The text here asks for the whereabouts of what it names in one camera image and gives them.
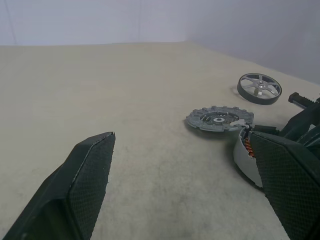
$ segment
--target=white wall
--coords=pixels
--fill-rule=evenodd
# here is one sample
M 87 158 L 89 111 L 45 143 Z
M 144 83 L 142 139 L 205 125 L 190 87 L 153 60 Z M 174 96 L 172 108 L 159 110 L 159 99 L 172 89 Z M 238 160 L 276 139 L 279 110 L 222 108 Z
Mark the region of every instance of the white wall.
M 319 42 L 306 39 L 317 8 L 317 0 L 192 1 L 187 35 L 213 50 L 320 83 L 320 62 L 311 64 Z
M 18 45 L 179 42 L 189 0 L 0 0 Z M 6 17 L 3 27 L 9 21 Z M 9 38 L 11 31 L 0 33 Z M 14 41 L 2 41 L 2 45 Z
M 0 0 L 0 45 L 14 45 L 15 39 L 11 28 L 5 0 Z
M 179 42 L 187 38 L 190 0 L 141 0 L 141 42 Z
M 19 45 L 135 42 L 139 0 L 8 0 Z

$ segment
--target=black rubber tire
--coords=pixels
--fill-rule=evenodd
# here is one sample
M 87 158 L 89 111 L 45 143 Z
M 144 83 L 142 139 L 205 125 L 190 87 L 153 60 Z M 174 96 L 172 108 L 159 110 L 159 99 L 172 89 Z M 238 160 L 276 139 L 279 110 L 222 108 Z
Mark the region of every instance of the black rubber tire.
M 279 85 L 279 89 L 277 89 L 277 91 L 279 92 L 279 95 L 278 96 L 275 96 L 273 98 L 259 98 L 259 97 L 256 97 L 250 93 L 248 93 L 246 90 L 243 89 L 243 87 L 241 86 L 241 80 L 244 76 L 247 76 L 247 75 L 262 75 L 262 76 L 266 76 L 270 79 L 272 79 L 275 83 L 277 83 Z M 248 100 L 249 102 L 251 103 L 254 103 L 254 104 L 259 104 L 259 105 L 271 105 L 271 104 L 274 104 L 278 98 L 281 96 L 282 94 L 282 88 L 280 86 L 280 84 L 274 80 L 272 77 L 269 77 L 267 75 L 263 75 L 261 73 L 247 73 L 243 76 L 240 77 L 239 81 L 238 81 L 238 85 L 236 86 L 236 89 L 238 90 L 238 93 L 246 100 Z

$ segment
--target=gear teeth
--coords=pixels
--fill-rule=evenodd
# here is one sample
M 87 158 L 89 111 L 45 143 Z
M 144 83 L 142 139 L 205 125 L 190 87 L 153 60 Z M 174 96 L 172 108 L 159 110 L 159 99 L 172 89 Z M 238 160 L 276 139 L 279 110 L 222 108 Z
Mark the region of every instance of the gear teeth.
M 203 107 L 202 109 L 194 109 L 192 113 L 186 117 L 186 120 L 190 126 L 209 132 L 236 131 L 243 127 L 241 124 L 237 123 L 231 125 L 230 121 L 235 121 L 235 118 L 232 119 L 232 117 L 231 119 L 227 119 L 223 126 L 220 125 L 221 123 L 219 122 L 208 122 L 212 120 L 210 116 L 215 116 L 218 112 L 233 113 L 237 115 L 239 119 L 244 119 L 246 124 L 252 124 L 254 118 L 254 114 L 252 112 L 239 109 L 239 107 L 221 107 L 214 105 L 209 108 Z

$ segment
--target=gray gear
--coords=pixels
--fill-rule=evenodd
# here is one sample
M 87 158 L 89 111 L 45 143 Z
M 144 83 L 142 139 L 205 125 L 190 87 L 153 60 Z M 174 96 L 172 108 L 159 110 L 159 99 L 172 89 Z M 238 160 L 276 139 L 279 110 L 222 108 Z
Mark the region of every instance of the gray gear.
M 217 107 L 202 108 L 193 110 L 186 117 L 187 123 L 193 127 L 210 132 L 236 131 L 244 127 L 245 124 L 252 124 L 254 114 L 238 107 Z

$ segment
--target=copper wire coil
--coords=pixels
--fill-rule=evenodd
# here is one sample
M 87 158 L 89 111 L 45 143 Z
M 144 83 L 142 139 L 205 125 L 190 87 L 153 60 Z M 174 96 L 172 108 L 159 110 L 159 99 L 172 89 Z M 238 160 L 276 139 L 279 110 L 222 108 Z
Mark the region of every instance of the copper wire coil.
M 245 147 L 245 149 L 249 152 L 249 156 L 254 158 L 254 157 L 255 157 L 255 154 L 254 154 L 254 151 L 253 151 L 253 149 L 252 149 L 252 147 L 251 147 L 251 144 L 250 144 L 248 138 L 246 138 L 246 139 L 244 140 L 244 147 Z

